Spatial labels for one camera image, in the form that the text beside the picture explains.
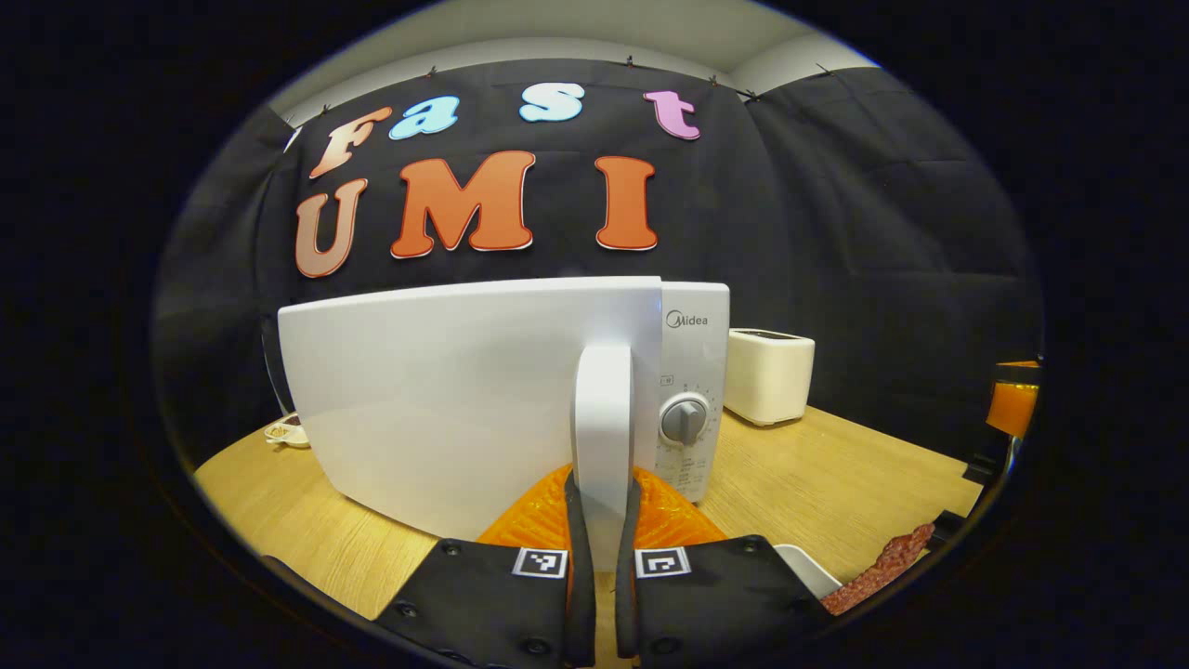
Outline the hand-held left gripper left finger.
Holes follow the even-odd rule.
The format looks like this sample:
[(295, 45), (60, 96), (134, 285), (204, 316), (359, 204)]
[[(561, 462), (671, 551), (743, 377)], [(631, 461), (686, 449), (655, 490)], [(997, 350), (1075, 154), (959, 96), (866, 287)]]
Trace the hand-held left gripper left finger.
[(375, 618), (391, 635), (473, 668), (594, 664), (594, 569), (572, 466), (480, 534), (443, 538)]

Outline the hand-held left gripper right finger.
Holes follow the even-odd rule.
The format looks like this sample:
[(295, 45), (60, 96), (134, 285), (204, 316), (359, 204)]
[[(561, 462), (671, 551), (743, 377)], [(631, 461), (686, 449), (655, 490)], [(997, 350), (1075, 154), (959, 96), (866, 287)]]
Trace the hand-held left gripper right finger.
[(636, 469), (616, 574), (617, 652), (641, 668), (776, 668), (833, 616), (763, 536), (704, 541), (707, 520)]

